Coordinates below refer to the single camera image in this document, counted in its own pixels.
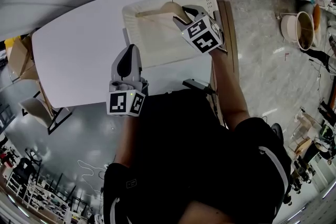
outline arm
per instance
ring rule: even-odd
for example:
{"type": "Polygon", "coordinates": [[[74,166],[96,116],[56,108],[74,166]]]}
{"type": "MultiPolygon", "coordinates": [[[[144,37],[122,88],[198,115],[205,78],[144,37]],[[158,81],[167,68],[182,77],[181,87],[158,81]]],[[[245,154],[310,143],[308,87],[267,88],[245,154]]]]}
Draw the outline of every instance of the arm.
{"type": "Polygon", "coordinates": [[[233,131],[240,122],[250,117],[246,101],[235,75],[228,69],[227,55],[218,49],[212,50],[210,55],[215,69],[219,106],[228,128],[233,131]]]}
{"type": "Polygon", "coordinates": [[[123,123],[121,139],[117,149],[115,163],[130,167],[134,159],[135,143],[139,129],[138,117],[127,117],[123,123]]]}

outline white stripe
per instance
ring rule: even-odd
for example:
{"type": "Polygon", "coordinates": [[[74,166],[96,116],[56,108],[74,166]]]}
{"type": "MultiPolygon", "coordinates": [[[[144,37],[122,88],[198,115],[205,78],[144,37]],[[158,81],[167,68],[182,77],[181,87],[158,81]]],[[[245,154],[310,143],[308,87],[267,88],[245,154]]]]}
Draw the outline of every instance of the white stripe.
{"type": "Polygon", "coordinates": [[[302,212],[306,207],[303,207],[300,211],[298,211],[294,216],[291,216],[289,219],[287,219],[287,221],[291,220],[293,217],[295,217],[297,214],[299,214],[300,212],[302,212]]]}
{"type": "Polygon", "coordinates": [[[327,191],[327,193],[322,197],[322,199],[324,199],[326,197],[326,195],[328,195],[328,193],[331,191],[331,189],[336,185],[336,181],[334,182],[334,184],[332,184],[332,186],[330,187],[330,189],[327,191]]]}
{"type": "Polygon", "coordinates": [[[259,147],[260,150],[262,151],[265,151],[265,153],[267,154],[267,156],[271,159],[271,161],[274,163],[274,165],[276,166],[281,178],[282,178],[282,181],[283,181],[283,186],[285,187],[285,193],[287,191],[287,188],[288,188],[288,180],[287,180],[287,176],[286,176],[286,173],[285,173],[285,170],[284,168],[282,167],[281,165],[281,162],[278,160],[277,156],[272,152],[270,151],[268,148],[264,147],[264,146],[260,146],[259,147]]]}
{"type": "Polygon", "coordinates": [[[272,110],[269,110],[269,111],[266,111],[265,113],[263,113],[262,114],[262,116],[264,117],[264,116],[267,116],[267,115],[269,115],[269,114],[271,114],[271,113],[273,113],[273,112],[276,112],[278,109],[272,109],[272,110]]]}
{"type": "MultiPolygon", "coordinates": [[[[116,198],[116,199],[114,199],[114,201],[113,201],[113,203],[112,203],[112,205],[111,205],[111,210],[110,210],[110,223],[111,224],[116,224],[115,222],[115,216],[116,216],[116,213],[115,213],[115,204],[117,203],[117,202],[119,202],[119,198],[116,198]]],[[[128,221],[128,223],[129,224],[132,224],[132,222],[130,221],[130,219],[128,218],[128,216],[126,216],[127,217],[127,221],[128,221]]]]}

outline marker cube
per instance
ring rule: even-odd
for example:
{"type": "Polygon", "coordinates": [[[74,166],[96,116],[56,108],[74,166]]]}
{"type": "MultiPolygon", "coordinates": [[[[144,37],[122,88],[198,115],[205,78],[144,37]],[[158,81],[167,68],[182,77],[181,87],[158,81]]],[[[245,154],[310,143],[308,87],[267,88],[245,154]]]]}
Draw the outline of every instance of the marker cube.
{"type": "Polygon", "coordinates": [[[107,114],[113,116],[139,116],[145,95],[137,90],[109,92],[107,114]]]}
{"type": "Polygon", "coordinates": [[[222,44],[219,27],[207,15],[185,29],[182,37],[203,54],[222,44]]]}

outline wooden hanger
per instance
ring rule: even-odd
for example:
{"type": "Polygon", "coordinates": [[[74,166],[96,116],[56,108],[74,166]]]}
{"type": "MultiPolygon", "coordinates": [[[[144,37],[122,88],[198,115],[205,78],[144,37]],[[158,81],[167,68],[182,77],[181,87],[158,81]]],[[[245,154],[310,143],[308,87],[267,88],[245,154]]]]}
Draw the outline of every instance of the wooden hanger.
{"type": "Polygon", "coordinates": [[[157,14],[164,14],[164,13],[174,13],[176,14],[179,18],[184,20],[187,24],[190,24],[192,21],[188,17],[188,15],[185,13],[183,8],[176,2],[167,2],[163,4],[163,6],[159,9],[153,9],[149,10],[147,12],[139,12],[136,13],[136,17],[145,17],[145,16],[150,16],[150,15],[157,15],[157,14]]]}

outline bucket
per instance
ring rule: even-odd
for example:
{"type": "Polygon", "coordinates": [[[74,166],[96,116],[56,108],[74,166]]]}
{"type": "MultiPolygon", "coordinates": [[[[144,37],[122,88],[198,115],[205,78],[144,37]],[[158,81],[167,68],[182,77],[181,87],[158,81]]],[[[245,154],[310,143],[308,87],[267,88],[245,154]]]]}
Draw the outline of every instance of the bucket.
{"type": "Polygon", "coordinates": [[[306,12],[286,15],[281,21],[281,32],[289,42],[296,42],[300,49],[308,50],[313,42],[314,29],[306,12]]]}

